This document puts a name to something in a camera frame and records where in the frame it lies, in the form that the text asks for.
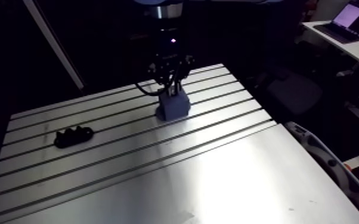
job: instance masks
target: laptop screen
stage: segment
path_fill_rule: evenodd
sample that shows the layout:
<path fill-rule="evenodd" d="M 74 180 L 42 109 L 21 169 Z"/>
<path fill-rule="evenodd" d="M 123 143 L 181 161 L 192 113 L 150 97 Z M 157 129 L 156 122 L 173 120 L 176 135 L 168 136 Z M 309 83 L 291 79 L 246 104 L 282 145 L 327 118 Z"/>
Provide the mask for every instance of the laptop screen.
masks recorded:
<path fill-rule="evenodd" d="M 332 23 L 359 36 L 359 5 L 356 2 L 348 3 Z"/>
<path fill-rule="evenodd" d="M 349 28 L 359 17 L 359 8 L 355 5 L 348 4 L 333 20 L 338 26 Z"/>

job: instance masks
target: black object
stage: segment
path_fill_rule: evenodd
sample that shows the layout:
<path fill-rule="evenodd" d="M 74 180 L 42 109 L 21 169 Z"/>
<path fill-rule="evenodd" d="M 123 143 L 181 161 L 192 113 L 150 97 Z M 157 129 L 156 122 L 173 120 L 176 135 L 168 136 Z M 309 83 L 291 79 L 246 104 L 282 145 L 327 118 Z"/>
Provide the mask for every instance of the black object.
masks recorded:
<path fill-rule="evenodd" d="M 359 41 L 359 4 L 349 2 L 330 23 L 314 28 L 340 43 Z"/>
<path fill-rule="evenodd" d="M 352 43 L 359 41 L 359 37 L 353 33 L 346 31 L 345 29 L 334 25 L 333 23 L 328 23 L 324 25 L 314 26 L 317 30 L 331 36 L 340 43 Z"/>
<path fill-rule="evenodd" d="M 90 140 L 93 134 L 94 132 L 90 127 L 77 126 L 75 130 L 68 128 L 64 133 L 56 132 L 54 145 L 57 148 L 67 148 Z"/>

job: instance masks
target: cable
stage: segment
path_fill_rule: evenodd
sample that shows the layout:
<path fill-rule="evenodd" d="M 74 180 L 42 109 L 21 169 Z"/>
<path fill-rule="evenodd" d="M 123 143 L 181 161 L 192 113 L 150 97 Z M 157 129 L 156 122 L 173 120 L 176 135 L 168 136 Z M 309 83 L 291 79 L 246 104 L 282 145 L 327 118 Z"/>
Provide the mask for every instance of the cable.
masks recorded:
<path fill-rule="evenodd" d="M 178 76 L 178 71 L 180 70 L 180 65 L 178 65 L 174 75 L 171 77 L 170 81 L 168 82 L 167 85 L 164 85 L 164 88 L 161 90 L 158 90 L 156 92 L 147 92 L 146 90 L 143 89 L 142 86 L 140 86 L 138 83 L 135 83 L 135 86 L 145 95 L 151 96 L 151 97 L 157 97 L 161 94 L 163 94 L 164 92 L 166 92 L 168 90 L 168 88 L 170 88 L 170 86 L 174 83 L 174 81 L 177 79 Z"/>

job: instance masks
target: laptop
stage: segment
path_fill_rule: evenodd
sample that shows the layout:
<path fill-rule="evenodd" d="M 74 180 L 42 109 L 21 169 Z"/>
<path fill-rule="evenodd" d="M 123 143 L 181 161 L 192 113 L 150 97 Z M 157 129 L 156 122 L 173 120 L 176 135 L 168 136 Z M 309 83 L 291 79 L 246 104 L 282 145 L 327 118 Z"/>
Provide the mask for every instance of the laptop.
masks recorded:
<path fill-rule="evenodd" d="M 316 25 L 314 28 L 340 43 L 359 41 L 359 5 L 355 2 L 348 3 L 330 23 Z"/>

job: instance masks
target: metal worktable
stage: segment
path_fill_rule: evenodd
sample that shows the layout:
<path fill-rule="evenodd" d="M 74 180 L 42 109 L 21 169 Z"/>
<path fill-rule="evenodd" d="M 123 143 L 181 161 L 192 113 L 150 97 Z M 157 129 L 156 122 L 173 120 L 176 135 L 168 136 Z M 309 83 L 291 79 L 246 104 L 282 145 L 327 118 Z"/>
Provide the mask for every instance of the metal worktable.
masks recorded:
<path fill-rule="evenodd" d="M 0 153 L 0 223 L 359 223 L 320 166 L 222 64 L 183 81 L 188 117 L 125 86 L 14 114 Z M 142 83 L 149 90 L 158 86 Z M 55 132 L 94 137 L 58 149 Z"/>

